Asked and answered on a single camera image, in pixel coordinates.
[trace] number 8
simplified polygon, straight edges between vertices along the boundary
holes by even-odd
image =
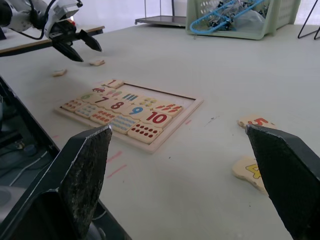
[[[118,108],[120,108],[123,104],[125,104],[125,103],[122,102],[122,101],[117,102],[115,105],[112,105],[112,106],[111,106],[111,109],[118,109]]]

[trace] white table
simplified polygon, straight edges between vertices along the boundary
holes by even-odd
[[[105,26],[80,26],[77,27],[77,32],[80,30],[85,30],[88,33],[99,32],[104,28]],[[35,28],[29,28],[24,33],[35,38],[38,38],[41,35],[41,31]],[[36,48],[37,46],[51,43],[51,40],[47,39],[45,36],[41,40],[34,40],[12,30],[9,30],[9,32],[5,33],[5,37],[6,39],[0,40],[0,54],[19,51],[26,48]]]
[[[104,56],[104,66],[72,62],[46,48],[0,58],[0,74],[60,149],[88,128],[53,108],[94,83],[117,78],[203,97],[192,122],[152,155],[113,139],[109,157],[122,155],[107,164],[100,199],[134,240],[289,240],[270,199],[232,176],[231,168],[241,156],[253,156],[236,123],[252,113],[320,155],[320,43],[298,40],[299,30],[288,25],[252,41],[130,27],[96,36],[103,53],[74,44],[85,61]],[[62,66],[68,74],[51,77]]]

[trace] robotic arm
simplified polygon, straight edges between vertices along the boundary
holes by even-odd
[[[35,40],[46,36],[60,53],[73,61],[83,62],[71,47],[73,40],[83,40],[91,49],[99,52],[102,49],[98,41],[84,30],[76,33],[76,27],[68,21],[82,6],[80,0],[52,0],[49,5],[42,0],[0,0],[0,27],[7,27]],[[39,29],[41,36],[23,33],[30,27]]]

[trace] yellow number 4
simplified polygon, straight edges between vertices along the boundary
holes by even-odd
[[[246,166],[245,169],[247,169],[249,172],[253,173],[253,178],[258,179],[261,178],[261,174],[258,168],[257,164],[253,164],[250,166]]]

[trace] green basket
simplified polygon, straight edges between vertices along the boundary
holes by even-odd
[[[260,40],[266,34],[276,34],[277,29],[287,24],[294,24],[300,1],[301,0],[265,0],[261,6],[255,8],[255,10],[259,11],[260,7],[269,2],[268,13],[264,22],[264,26],[260,32],[249,33],[240,31],[215,31],[202,35]],[[188,0],[185,28],[188,34],[195,35],[195,33],[190,30],[190,24],[204,15],[209,14],[209,12],[206,12],[206,9],[211,3],[212,1],[210,0]]]

